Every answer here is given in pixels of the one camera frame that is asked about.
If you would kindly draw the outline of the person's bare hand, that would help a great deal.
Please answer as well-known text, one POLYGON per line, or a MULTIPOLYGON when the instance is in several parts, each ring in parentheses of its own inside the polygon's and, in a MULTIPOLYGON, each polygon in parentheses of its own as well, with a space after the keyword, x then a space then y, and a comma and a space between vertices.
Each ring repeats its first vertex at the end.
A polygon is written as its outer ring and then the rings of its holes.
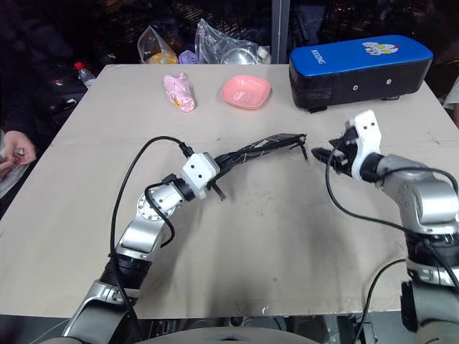
POLYGON ((23 166, 37 159, 33 142, 20 131, 9 131, 4 135, 5 156, 1 162, 1 179, 4 179, 14 167, 23 166))

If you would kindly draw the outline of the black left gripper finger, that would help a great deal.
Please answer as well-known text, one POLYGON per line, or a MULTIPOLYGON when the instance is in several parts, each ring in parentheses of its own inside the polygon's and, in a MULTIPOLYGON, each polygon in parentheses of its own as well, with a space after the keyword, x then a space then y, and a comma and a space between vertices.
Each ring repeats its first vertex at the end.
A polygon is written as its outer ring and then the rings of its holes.
POLYGON ((221 201, 224 201, 227 198, 221 188, 214 181, 209 184, 209 187, 218 195, 221 201))

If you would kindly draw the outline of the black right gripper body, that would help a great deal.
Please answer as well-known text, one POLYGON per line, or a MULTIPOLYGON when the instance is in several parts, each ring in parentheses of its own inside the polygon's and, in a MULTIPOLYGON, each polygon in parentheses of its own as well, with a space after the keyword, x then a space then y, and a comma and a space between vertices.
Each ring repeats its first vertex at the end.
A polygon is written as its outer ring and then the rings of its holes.
POLYGON ((352 165, 354 163, 358 146, 356 139, 359 137, 354 126, 346 129, 345 133, 337 139, 330 140, 335 152, 331 161, 331 166, 337 173, 352 176, 352 165))

